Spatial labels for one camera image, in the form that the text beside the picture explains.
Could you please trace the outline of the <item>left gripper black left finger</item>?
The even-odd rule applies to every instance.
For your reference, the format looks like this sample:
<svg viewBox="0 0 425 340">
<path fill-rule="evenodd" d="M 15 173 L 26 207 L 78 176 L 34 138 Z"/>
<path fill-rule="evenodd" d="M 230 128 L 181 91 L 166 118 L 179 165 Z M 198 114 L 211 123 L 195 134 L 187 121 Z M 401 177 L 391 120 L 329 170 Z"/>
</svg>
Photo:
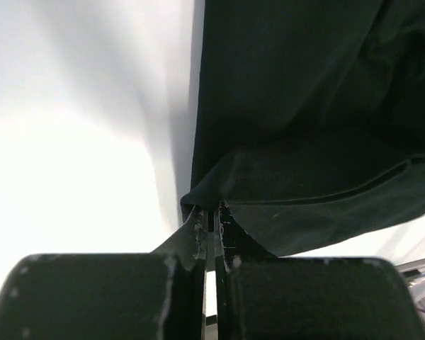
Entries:
<svg viewBox="0 0 425 340">
<path fill-rule="evenodd" d="M 0 339 L 203 339 L 208 215 L 146 254 L 32 254 L 0 291 Z"/>
</svg>

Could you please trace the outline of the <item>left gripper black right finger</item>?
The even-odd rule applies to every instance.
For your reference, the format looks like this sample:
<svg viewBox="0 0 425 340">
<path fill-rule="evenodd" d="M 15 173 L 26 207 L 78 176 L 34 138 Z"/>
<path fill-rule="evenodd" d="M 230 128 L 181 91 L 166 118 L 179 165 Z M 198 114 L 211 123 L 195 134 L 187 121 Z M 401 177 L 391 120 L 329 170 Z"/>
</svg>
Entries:
<svg viewBox="0 0 425 340">
<path fill-rule="evenodd" d="M 220 339 L 425 339 L 405 277 L 375 257 L 281 258 L 215 213 Z"/>
</svg>

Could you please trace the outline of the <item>black t shirt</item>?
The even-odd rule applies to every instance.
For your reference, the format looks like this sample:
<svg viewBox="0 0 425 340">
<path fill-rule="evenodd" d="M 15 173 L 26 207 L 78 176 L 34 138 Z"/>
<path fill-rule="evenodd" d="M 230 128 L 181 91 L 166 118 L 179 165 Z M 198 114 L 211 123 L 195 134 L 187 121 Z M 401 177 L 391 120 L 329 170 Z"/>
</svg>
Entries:
<svg viewBox="0 0 425 340">
<path fill-rule="evenodd" d="M 425 214 L 425 1 L 207 1 L 191 189 L 287 256 Z"/>
</svg>

